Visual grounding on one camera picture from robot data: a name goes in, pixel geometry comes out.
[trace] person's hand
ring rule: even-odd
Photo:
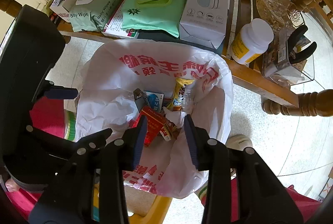
[[[5,185],[6,185],[9,192],[15,192],[15,191],[18,191],[20,189],[19,185],[17,183],[15,183],[12,178],[7,180]]]

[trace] white bottle cap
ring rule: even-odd
[[[250,23],[249,36],[259,46],[266,46],[274,38],[273,30],[270,25],[262,19],[253,19]]]

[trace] plastic bottle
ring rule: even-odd
[[[242,27],[231,43],[231,56],[237,63],[250,63],[268,49],[273,38],[273,30],[268,23],[254,19]]]

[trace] beige shoe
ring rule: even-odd
[[[239,151],[243,151],[246,147],[253,147],[251,140],[245,135],[237,135],[229,138],[225,146]]]

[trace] transparent box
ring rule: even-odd
[[[287,39],[291,33],[292,30],[288,28],[281,29],[263,56],[261,74],[283,87],[314,80],[313,55],[300,63],[289,62]]]

